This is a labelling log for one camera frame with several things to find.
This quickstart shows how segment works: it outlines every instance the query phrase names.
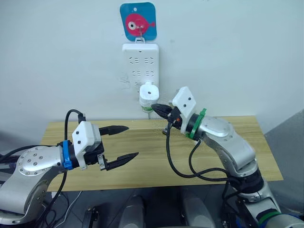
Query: wooden table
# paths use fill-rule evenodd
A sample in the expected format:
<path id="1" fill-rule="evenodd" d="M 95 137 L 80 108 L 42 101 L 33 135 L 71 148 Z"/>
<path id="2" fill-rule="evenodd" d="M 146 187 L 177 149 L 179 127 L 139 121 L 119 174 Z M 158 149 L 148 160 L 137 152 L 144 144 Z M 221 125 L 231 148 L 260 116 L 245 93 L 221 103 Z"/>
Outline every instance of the wooden table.
<path id="1" fill-rule="evenodd" d="M 254 116 L 224 117 L 230 121 L 237 133 L 246 139 L 256 150 L 256 157 L 260 170 L 267 181 L 283 179 L 268 144 L 259 128 Z M 64 191 L 125 189 L 156 186 L 200 185 L 211 184 L 198 178 L 185 179 L 176 175 L 169 166 L 166 155 L 166 137 L 162 129 L 165 120 L 120 120 L 120 121 L 92 121 L 99 127 L 109 125 L 125 125 L 130 129 L 117 135 L 102 137 L 105 156 L 108 161 L 118 156 L 139 152 L 139 155 L 126 165 L 111 171 L 100 171 L 98 164 L 88 166 L 87 170 L 79 168 L 67 174 Z M 77 122 L 69 122 L 68 135 L 71 135 Z M 56 145 L 64 139 L 64 123 L 49 123 L 41 144 Z M 190 173 L 188 156 L 194 146 L 194 141 L 180 134 L 176 129 L 171 131 L 171 156 L 177 169 L 183 173 Z M 193 167 L 200 171 L 212 167 L 223 167 L 217 154 L 204 143 L 193 156 Z M 223 177 L 221 172 L 215 171 L 209 177 Z M 58 175 L 50 184 L 48 191 L 57 191 L 62 180 Z"/>

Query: pink fish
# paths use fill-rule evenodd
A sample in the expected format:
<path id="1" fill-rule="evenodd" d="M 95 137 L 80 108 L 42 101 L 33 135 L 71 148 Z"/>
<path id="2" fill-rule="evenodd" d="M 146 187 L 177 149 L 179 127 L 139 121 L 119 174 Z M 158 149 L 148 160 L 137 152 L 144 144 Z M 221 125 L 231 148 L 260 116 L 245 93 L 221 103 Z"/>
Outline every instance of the pink fish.
<path id="1" fill-rule="evenodd" d="M 155 27 L 155 23 L 152 22 L 149 24 L 142 15 L 131 13 L 125 20 L 125 26 L 131 35 L 139 37 L 141 35 L 140 28 L 142 29 L 142 34 L 144 34 L 148 30 L 149 26 Z"/>

